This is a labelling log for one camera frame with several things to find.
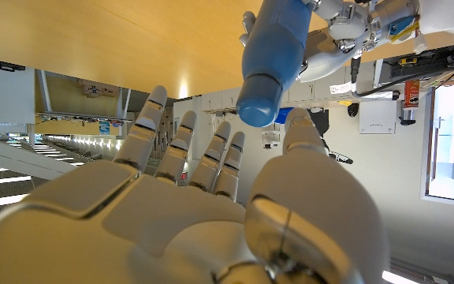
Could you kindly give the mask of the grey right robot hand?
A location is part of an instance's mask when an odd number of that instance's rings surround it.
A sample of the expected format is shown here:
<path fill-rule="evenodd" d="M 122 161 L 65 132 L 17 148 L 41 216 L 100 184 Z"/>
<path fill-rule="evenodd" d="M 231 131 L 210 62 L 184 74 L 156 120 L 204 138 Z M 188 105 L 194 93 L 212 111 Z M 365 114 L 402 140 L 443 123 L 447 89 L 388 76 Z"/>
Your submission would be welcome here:
<path fill-rule="evenodd" d="M 144 173 L 167 91 L 155 87 L 111 161 L 80 166 L 0 212 L 0 283 L 379 283 L 389 241 L 365 188 L 331 159 L 303 108 L 245 204 L 243 133 L 218 127 L 178 183 L 196 115 Z"/>

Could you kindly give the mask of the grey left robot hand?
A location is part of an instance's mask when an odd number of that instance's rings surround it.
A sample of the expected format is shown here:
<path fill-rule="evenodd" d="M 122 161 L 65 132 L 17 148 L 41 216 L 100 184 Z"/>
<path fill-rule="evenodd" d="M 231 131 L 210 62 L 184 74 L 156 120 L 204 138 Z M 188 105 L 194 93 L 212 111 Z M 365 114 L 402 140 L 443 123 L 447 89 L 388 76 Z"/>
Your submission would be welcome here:
<path fill-rule="evenodd" d="M 345 1 L 264 1 L 242 16 L 242 74 L 288 87 L 326 77 L 362 50 L 368 9 Z"/>

